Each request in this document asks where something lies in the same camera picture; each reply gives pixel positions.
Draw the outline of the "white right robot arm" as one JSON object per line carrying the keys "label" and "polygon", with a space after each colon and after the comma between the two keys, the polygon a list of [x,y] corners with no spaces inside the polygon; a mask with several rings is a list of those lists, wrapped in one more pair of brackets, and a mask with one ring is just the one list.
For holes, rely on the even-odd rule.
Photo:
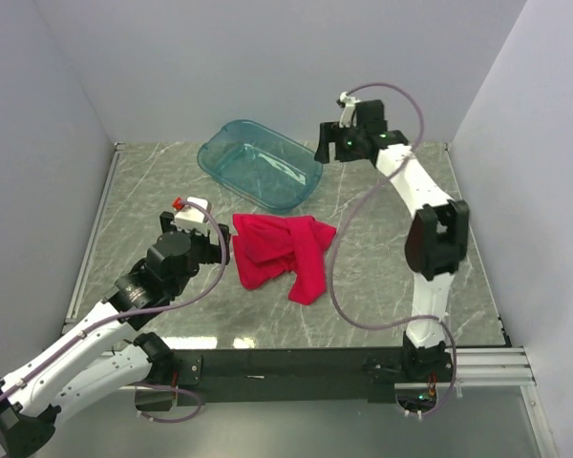
{"label": "white right robot arm", "polygon": [[401,132],[389,129],[381,100],[342,93],[337,103],[343,112],[339,120],[321,124],[315,160],[370,161],[412,218],[404,254],[414,277],[413,318],[404,331],[399,370],[420,381],[450,364],[441,322],[467,255],[470,209],[435,183]]}

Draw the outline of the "teal plastic basket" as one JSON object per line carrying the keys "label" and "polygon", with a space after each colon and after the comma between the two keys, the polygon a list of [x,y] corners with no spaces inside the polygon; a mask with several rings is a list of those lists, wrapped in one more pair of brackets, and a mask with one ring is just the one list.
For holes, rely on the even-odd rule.
{"label": "teal plastic basket", "polygon": [[223,125],[197,161],[223,187],[275,215],[307,200],[323,174],[309,148],[249,119]]}

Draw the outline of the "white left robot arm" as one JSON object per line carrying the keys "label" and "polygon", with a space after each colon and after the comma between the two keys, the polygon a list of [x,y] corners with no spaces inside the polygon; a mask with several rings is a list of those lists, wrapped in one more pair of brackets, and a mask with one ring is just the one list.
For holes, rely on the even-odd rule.
{"label": "white left robot arm", "polygon": [[159,217],[161,233],[92,310],[37,357],[0,376],[0,445],[30,457],[59,423],[124,385],[158,384],[172,370],[171,350],[141,328],[173,303],[203,264],[226,267],[230,231],[187,207]]}

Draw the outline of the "red t shirt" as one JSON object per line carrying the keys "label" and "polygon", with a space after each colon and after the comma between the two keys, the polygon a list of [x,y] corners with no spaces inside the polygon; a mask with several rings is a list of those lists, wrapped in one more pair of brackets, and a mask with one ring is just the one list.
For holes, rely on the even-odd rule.
{"label": "red t shirt", "polygon": [[326,290],[325,253],[337,229],[312,216],[235,214],[233,252],[241,285],[255,290],[284,273],[295,281],[288,299],[314,303]]}

